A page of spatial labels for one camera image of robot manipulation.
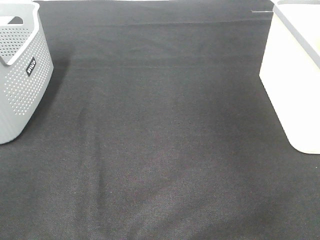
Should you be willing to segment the white plastic basket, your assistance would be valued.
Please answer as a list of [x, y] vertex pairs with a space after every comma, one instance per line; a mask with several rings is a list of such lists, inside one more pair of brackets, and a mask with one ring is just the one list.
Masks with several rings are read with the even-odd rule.
[[296, 150], [320, 152], [320, 2], [279, 0], [259, 77]]

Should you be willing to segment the grey perforated plastic basket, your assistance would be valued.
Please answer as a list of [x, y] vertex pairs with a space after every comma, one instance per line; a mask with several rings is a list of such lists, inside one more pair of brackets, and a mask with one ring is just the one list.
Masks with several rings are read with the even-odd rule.
[[2, 0], [1, 17], [22, 23], [0, 27], [0, 143], [17, 138], [37, 109], [54, 66], [39, 16], [32, 0]]

